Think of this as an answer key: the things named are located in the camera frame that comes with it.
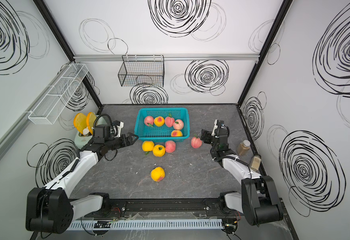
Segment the yellow peach front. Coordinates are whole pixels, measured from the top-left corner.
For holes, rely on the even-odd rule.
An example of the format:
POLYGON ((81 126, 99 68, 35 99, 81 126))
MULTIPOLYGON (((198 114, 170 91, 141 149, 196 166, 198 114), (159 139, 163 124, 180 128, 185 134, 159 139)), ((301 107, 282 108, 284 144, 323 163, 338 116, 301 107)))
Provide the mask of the yellow peach front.
POLYGON ((162 167, 157 167, 151 171, 151 178, 155 182, 160 182, 165 178, 165 170, 162 167))

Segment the teal plastic basket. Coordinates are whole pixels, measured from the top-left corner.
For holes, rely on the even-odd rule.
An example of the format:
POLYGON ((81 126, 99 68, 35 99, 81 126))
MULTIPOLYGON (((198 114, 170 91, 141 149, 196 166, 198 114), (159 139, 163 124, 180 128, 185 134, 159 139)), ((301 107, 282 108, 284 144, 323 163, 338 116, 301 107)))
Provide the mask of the teal plastic basket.
POLYGON ((190 137, 190 119, 188 110, 186 108, 143 108, 140 109, 137 115, 136 125, 135 125, 135 135, 139 137, 142 141, 153 141, 154 143, 164 143, 166 141, 172 140, 174 142, 183 142, 190 137), (182 136, 172 137, 171 133, 175 129, 173 127, 169 128, 165 124, 161 127, 154 125, 149 127, 144 123, 144 119, 147 116, 153 118, 156 117, 168 117, 169 114, 175 120, 182 120, 184 127, 180 130, 182 136))

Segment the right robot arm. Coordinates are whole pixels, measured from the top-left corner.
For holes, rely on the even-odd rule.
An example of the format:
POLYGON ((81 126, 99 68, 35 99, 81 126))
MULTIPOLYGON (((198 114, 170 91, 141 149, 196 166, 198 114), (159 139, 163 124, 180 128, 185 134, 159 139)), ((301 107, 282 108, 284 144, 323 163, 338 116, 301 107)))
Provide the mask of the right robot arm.
POLYGON ((283 220, 283 207, 274 180, 252 170, 246 162, 229 148, 229 129, 215 127, 213 131, 201 130, 200 139, 211 145, 210 154, 240 183, 241 191, 222 194, 223 205, 243 213, 251 226, 283 220))

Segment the pink peach front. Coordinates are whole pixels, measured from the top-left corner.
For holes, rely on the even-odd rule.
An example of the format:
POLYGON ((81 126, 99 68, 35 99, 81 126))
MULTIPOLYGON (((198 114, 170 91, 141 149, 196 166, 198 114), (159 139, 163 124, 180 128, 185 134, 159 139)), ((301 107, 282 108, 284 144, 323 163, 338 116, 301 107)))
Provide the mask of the pink peach front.
POLYGON ((175 130, 182 130, 184 128, 184 122, 180 119, 175 120, 175 122, 173 124, 173 128, 175 130))

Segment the pink peach with leaf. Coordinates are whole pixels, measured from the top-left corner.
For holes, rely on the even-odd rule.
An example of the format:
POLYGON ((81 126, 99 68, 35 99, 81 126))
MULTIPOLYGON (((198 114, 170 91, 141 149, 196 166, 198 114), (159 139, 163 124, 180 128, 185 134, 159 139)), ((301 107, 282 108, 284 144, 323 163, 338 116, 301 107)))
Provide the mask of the pink peach with leaf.
POLYGON ((173 115, 169 113, 168 116, 165 118, 165 125, 168 128, 172 128, 174 123, 175 123, 175 119, 173 118, 173 115))

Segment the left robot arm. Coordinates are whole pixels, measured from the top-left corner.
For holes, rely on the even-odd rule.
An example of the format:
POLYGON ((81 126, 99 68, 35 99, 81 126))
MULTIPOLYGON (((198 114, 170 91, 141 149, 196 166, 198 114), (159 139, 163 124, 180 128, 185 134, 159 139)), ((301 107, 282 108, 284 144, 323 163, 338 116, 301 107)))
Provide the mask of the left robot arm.
POLYGON ((109 151, 132 146, 139 136, 121 134, 123 123, 94 127, 94 135, 78 152, 78 157, 62 173, 42 188, 33 188, 27 196, 26 230, 30 232, 61 234, 71 223, 92 212, 110 207, 109 194, 92 193, 72 200, 72 191, 109 151))

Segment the yellow peach red spot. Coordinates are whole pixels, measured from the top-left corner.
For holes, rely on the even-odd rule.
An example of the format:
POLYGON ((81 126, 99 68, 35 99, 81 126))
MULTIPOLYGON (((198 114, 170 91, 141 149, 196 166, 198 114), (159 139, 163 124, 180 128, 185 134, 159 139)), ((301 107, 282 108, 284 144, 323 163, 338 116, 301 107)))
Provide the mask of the yellow peach red spot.
POLYGON ((154 124, 157 127, 162 127, 165 124, 165 119, 163 117, 161 117, 161 116, 156 117, 154 119, 154 124))

